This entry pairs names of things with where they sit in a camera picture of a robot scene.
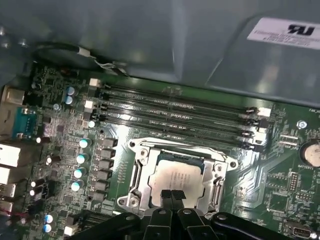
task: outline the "gray metal panel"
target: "gray metal panel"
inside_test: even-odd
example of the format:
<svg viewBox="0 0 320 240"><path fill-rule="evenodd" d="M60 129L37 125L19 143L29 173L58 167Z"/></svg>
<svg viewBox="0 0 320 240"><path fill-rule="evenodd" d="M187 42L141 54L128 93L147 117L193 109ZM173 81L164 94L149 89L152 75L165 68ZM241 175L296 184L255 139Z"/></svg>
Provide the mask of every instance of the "gray metal panel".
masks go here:
<svg viewBox="0 0 320 240"><path fill-rule="evenodd" d="M29 45L69 42L128 63L133 76L319 106L317 51L246 40L259 16L320 23L319 7L317 0L2 0L0 23Z"/></svg>

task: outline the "cable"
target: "cable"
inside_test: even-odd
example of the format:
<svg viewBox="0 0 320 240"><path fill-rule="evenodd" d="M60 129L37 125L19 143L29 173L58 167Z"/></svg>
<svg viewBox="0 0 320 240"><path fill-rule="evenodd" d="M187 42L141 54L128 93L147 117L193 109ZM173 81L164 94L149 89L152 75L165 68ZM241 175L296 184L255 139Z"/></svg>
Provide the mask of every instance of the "cable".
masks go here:
<svg viewBox="0 0 320 240"><path fill-rule="evenodd" d="M35 45L35 50L32 53L33 59L38 63L42 63L47 66L53 65L56 67L57 66L56 63L53 63L50 60L47 60L47 59L41 57L40 53L43 53L43 51L47 51L47 50L64 50L64 51L69 51L69 52L79 54L79 55L86 57L86 58L92 58L94 60L94 62L101 69L108 70L108 71L111 70L111 71L115 72L117 75L123 75L123 76L128 77L128 75L126 73L123 73L123 71L121 71L119 68L117 68L116 65L112 61L106 60L100 56L94 55L89 50L87 50L83 47L75 46L75 45L68 44L68 43L47 42L47 41L46 42L39 42ZM69 66L69 65L60 65L60 66L58 65L58 67L74 68L73 66ZM98 69L95 68L95 69L87 69L87 70L97 71Z"/></svg>

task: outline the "ul logo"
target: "ul logo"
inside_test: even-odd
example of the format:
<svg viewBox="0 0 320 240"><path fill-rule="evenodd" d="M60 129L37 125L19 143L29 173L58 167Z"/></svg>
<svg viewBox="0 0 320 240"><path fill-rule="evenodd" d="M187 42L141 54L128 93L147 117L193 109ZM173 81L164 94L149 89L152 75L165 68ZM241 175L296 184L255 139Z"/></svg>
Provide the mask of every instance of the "ul logo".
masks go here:
<svg viewBox="0 0 320 240"><path fill-rule="evenodd" d="M304 36L311 36L311 34L314 32L315 27L313 26L309 26L307 28L307 26L301 26L301 25L295 25L295 24L291 24L288 27L288 34L298 34L298 35L304 35Z"/></svg>

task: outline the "screw hole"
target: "screw hole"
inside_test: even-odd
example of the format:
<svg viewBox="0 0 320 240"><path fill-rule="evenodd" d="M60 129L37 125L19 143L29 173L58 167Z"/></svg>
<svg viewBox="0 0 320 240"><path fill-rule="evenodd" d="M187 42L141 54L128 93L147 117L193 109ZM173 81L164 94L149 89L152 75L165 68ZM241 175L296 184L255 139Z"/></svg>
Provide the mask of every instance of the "screw hole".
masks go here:
<svg viewBox="0 0 320 240"><path fill-rule="evenodd" d="M234 161L230 162L230 167L235 168L236 166L237 164Z"/></svg>
<svg viewBox="0 0 320 240"><path fill-rule="evenodd" d="M134 216L127 216L127 217L125 218L125 220L127 220L127 221L131 221L131 220L134 220L134 219L135 219Z"/></svg>
<svg viewBox="0 0 320 240"><path fill-rule="evenodd" d="M125 204L125 200L123 200L123 199L120 199L120 200L119 200L119 204L120 204L120 205L123 205L123 204Z"/></svg>

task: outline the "motherboard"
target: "motherboard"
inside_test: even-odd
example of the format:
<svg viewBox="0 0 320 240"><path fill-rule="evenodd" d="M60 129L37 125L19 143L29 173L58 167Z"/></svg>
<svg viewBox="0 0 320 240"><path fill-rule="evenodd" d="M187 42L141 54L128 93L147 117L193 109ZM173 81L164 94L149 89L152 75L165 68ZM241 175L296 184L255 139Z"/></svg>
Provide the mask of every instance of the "motherboard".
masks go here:
<svg viewBox="0 0 320 240"><path fill-rule="evenodd" d="M0 214L16 230L0 235L62 240L143 216L162 189L207 218L320 231L320 110L37 64L31 78L1 99Z"/></svg>

